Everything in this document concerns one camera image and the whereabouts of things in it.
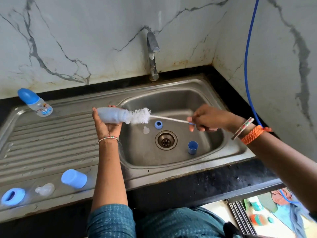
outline person's left hand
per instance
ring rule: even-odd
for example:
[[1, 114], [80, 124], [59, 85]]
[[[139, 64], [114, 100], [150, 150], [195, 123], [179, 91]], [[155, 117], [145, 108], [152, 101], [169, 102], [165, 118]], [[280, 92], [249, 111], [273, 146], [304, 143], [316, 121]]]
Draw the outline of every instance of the person's left hand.
[[[108, 107], [116, 108], [116, 106], [114, 105], [108, 105]], [[93, 108], [93, 120], [95, 121], [95, 127], [96, 127], [97, 136], [99, 140], [106, 136], [119, 137], [122, 122], [118, 124], [102, 122], [96, 108]]]

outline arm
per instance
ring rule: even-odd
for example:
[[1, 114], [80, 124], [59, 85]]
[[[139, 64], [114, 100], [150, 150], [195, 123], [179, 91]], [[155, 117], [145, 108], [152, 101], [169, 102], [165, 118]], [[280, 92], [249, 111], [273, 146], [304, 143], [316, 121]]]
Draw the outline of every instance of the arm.
[[[93, 119], [98, 139], [119, 137], [121, 123], [103, 123], [95, 108]], [[121, 171], [118, 142], [115, 139], [105, 139], [99, 143], [98, 173], [87, 233], [89, 238], [136, 237], [133, 213], [128, 207]]]
[[[98, 139], [106, 136], [119, 137], [122, 123], [103, 123], [96, 109], [93, 111], [93, 119]], [[108, 204], [128, 205], [119, 159], [118, 142], [115, 139], [105, 139], [99, 143], [99, 165], [91, 211]]]
[[[223, 128], [231, 133], [235, 133], [245, 122], [240, 116], [207, 104], [187, 120], [195, 123], [200, 131]], [[249, 125], [239, 138], [243, 138], [254, 127], [254, 124]], [[279, 176], [310, 212], [317, 212], [317, 164], [314, 161], [267, 132], [253, 140], [248, 147]]]

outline person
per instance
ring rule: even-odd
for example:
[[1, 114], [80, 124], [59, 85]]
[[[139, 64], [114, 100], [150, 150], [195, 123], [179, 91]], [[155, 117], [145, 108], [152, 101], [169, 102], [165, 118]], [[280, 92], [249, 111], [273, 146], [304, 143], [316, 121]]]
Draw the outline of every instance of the person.
[[[103, 123], [95, 108], [93, 119], [99, 140], [119, 137], [121, 123]], [[187, 121], [196, 124], [201, 132], [222, 128], [234, 134], [246, 120], [204, 104]], [[245, 137], [255, 127], [254, 124], [248, 125], [239, 138]], [[193, 131], [194, 125], [190, 125], [189, 129]], [[248, 147], [279, 176], [316, 219], [317, 164], [268, 132], [252, 140]], [[135, 223], [132, 210], [128, 207], [118, 141], [106, 138], [99, 142], [98, 174], [88, 219], [89, 238], [233, 237], [234, 233], [226, 231], [226, 225], [221, 218], [201, 207], [169, 209], [150, 214]]]

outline faucet handle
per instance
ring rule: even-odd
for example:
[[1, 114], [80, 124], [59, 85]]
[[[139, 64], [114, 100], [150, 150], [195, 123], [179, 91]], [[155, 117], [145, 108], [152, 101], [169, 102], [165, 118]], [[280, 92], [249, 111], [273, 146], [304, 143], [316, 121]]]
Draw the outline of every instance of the faucet handle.
[[146, 39], [147, 39], [147, 45], [148, 47], [150, 46], [151, 48], [151, 51], [153, 53], [158, 53], [160, 50], [159, 50], [159, 44], [155, 38], [155, 35], [153, 32], [149, 31], [146, 35]]

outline beaded bangle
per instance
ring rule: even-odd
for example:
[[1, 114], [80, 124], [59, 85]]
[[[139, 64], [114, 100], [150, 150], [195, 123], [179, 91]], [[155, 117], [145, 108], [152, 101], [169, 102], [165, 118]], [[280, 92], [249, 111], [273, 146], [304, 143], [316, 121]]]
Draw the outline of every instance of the beaded bangle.
[[261, 125], [256, 126], [254, 129], [251, 130], [250, 133], [248, 133], [241, 141], [245, 144], [248, 145], [250, 144], [253, 140], [255, 140], [257, 137], [259, 137], [264, 131], [266, 132], [272, 132], [271, 128], [265, 127], [263, 128]]
[[100, 141], [102, 141], [102, 140], [104, 140], [104, 139], [115, 139], [115, 140], [119, 141], [119, 138], [116, 137], [116, 136], [106, 136], [106, 137], [104, 137], [104, 138], [98, 140], [98, 144], [100, 143]]
[[232, 136], [232, 140], [235, 140], [245, 129], [248, 127], [252, 122], [254, 121], [254, 118], [249, 118], [245, 123], [236, 131], [236, 133]]

